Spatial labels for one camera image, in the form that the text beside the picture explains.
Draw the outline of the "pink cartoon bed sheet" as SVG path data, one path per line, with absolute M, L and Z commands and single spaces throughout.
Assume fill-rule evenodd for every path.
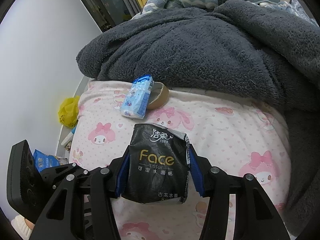
M 284 117 L 264 102 L 172 89 L 142 120 L 137 92 L 91 81 L 71 163 L 92 175 L 96 239 L 288 239 L 291 161 Z

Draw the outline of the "blue white tissue pack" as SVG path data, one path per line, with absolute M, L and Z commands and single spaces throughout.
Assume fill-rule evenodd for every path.
M 151 75 L 135 79 L 120 107 L 121 115 L 132 119 L 144 119 L 153 84 Z

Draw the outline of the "yellow plastic bag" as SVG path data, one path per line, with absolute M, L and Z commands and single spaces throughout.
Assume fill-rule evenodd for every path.
M 78 122 L 79 114 L 79 103 L 80 96 L 75 96 L 72 98 L 66 98 L 60 105 L 58 111 L 59 122 L 73 129 Z

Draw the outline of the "brown cardboard tape core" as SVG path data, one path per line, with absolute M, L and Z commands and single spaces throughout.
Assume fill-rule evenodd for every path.
M 164 106 L 169 98 L 168 88 L 161 82 L 154 82 L 148 100 L 147 110 L 154 110 Z

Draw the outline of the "dark grey fleece blanket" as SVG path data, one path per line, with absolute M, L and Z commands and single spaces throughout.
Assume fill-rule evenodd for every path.
M 213 11 L 161 9 L 102 33 L 76 57 L 99 81 L 149 74 L 169 87 L 263 101 L 284 116 L 291 182 L 284 221 L 298 236 L 319 208 L 319 27 L 229 0 Z

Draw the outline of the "blue snack bag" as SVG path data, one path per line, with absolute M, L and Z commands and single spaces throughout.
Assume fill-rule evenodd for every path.
M 35 150 L 33 153 L 36 169 L 41 172 L 46 168 L 61 166 L 68 164 L 67 158 L 60 158 L 54 155 L 46 155 L 39 150 Z

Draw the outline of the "dark window door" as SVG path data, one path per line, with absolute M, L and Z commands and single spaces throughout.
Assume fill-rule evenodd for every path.
M 141 11 L 138 0 L 81 0 L 102 32 L 130 20 Z

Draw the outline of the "small keychain on floor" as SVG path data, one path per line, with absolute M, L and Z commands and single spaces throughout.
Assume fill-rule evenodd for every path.
M 69 142 L 67 143 L 67 145 L 65 146 L 65 149 L 66 149 L 67 152 L 70 152 L 70 151 L 71 151 L 71 146 L 72 146 L 72 141 L 69 141 Z

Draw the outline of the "white slipper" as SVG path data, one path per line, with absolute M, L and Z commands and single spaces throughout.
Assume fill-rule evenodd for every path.
M 22 215 L 17 215 L 11 221 L 11 225 L 23 240 L 28 240 L 30 238 L 35 226 Z

